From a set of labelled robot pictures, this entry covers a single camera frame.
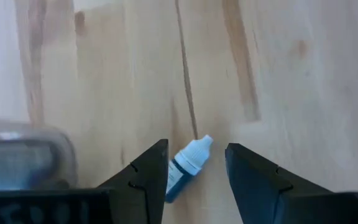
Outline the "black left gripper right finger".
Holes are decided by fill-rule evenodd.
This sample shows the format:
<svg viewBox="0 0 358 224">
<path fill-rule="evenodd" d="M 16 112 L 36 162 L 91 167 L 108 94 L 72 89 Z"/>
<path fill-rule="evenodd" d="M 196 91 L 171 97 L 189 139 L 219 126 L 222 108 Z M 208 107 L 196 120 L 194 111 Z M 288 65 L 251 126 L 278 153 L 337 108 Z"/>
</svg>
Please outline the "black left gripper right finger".
<svg viewBox="0 0 358 224">
<path fill-rule="evenodd" d="M 225 150 L 231 190 L 244 224 L 281 224 L 291 194 L 329 194 L 331 191 L 264 158 L 239 143 Z"/>
</svg>

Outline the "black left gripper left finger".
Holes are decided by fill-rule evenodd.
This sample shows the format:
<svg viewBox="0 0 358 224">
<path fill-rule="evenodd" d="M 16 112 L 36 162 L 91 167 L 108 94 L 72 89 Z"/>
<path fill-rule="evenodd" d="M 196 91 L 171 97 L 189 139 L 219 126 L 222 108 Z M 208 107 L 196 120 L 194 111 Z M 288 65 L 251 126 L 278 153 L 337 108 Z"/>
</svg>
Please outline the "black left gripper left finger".
<svg viewBox="0 0 358 224">
<path fill-rule="evenodd" d="M 161 224 L 168 177 L 168 139 L 161 139 L 99 185 L 109 191 L 113 224 Z"/>
</svg>

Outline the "small blue food coloring bottle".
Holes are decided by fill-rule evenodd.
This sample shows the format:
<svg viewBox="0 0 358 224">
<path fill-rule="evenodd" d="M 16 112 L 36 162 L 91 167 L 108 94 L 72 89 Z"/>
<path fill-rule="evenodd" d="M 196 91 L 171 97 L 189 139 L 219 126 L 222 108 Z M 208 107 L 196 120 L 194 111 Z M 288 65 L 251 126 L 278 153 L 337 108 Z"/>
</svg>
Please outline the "small blue food coloring bottle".
<svg viewBox="0 0 358 224">
<path fill-rule="evenodd" d="M 194 139 L 169 161 L 165 193 L 167 203 L 172 203 L 192 178 L 202 170 L 209 159 L 213 141 L 209 135 Z"/>
</svg>

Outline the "clear plastic bin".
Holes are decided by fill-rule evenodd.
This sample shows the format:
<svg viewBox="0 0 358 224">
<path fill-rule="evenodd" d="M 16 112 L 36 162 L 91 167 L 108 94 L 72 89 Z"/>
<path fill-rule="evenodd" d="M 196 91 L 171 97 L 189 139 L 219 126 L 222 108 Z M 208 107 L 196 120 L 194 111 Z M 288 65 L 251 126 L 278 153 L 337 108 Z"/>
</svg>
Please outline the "clear plastic bin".
<svg viewBox="0 0 358 224">
<path fill-rule="evenodd" d="M 0 119 L 0 190 L 69 189 L 77 183 L 75 148 L 67 135 Z"/>
</svg>

